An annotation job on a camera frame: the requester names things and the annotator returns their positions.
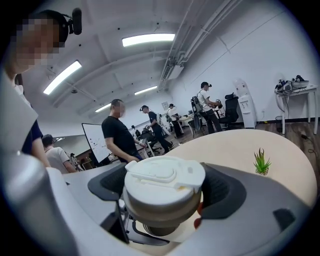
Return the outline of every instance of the small plant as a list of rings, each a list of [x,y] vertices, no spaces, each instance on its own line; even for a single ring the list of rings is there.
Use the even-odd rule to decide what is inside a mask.
[[[261,148],[259,148],[259,153],[254,153],[255,157],[255,163],[254,166],[256,168],[256,173],[262,174],[262,175],[267,175],[269,167],[271,165],[270,158],[268,159],[267,162],[265,162],[265,151],[262,149],[261,153]]]

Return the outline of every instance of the ceiling beam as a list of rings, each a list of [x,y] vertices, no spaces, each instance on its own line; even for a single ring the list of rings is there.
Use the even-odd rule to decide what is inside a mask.
[[[133,56],[125,57],[113,62],[110,62],[106,65],[103,65],[94,71],[90,72],[89,74],[85,75],[83,78],[78,80],[73,84],[74,87],[81,88],[85,82],[88,82],[89,80],[96,78],[101,75],[105,74],[113,74],[116,71],[119,71],[123,68],[127,68],[131,66],[132,64],[136,64],[139,62],[146,62],[146,61],[161,61],[165,60],[165,55],[168,54],[169,50],[158,50],[158,51],[150,51],[150,52],[144,52],[140,54],[136,54]],[[66,90],[63,92],[53,103],[53,106],[55,108],[58,108],[61,103],[63,103],[67,97],[69,96],[69,91]]]

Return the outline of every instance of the whiteboard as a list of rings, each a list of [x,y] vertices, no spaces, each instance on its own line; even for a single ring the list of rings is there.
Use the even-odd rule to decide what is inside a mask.
[[[100,163],[111,154],[107,149],[101,124],[82,123],[82,128],[95,158]]]

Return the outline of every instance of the round table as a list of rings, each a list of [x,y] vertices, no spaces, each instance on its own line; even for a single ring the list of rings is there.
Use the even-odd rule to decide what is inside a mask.
[[[265,159],[270,158],[271,162],[266,177],[279,182],[313,207],[317,198],[317,181],[312,165],[300,148],[278,134],[255,129],[228,130],[193,139],[166,156],[255,173],[254,153],[259,148],[264,149]]]

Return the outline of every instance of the white cup lid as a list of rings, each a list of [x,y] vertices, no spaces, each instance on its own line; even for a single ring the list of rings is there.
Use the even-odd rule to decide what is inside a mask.
[[[156,156],[132,161],[125,166],[124,185],[128,193],[147,205],[168,206],[198,192],[206,173],[194,160]]]

